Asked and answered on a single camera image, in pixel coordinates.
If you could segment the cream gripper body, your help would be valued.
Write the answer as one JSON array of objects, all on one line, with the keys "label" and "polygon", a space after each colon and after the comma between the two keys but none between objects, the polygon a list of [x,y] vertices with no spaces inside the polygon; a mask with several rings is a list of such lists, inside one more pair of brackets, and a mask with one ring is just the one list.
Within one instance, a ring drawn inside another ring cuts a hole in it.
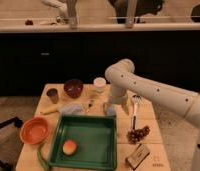
[{"label": "cream gripper body", "polygon": [[108,102],[116,105],[120,105],[122,110],[129,115],[129,107],[128,107],[128,95],[123,95],[123,96],[114,96],[110,95],[108,97]]}]

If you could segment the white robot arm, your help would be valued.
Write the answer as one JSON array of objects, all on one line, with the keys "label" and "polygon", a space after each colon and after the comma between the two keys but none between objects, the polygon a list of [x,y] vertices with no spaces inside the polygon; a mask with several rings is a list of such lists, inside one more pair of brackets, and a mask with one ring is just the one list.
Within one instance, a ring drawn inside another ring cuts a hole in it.
[{"label": "white robot arm", "polygon": [[105,70],[105,78],[110,83],[108,101],[126,104],[130,90],[184,117],[199,129],[191,171],[200,171],[200,93],[146,79],[134,71],[135,65],[130,59],[122,59]]}]

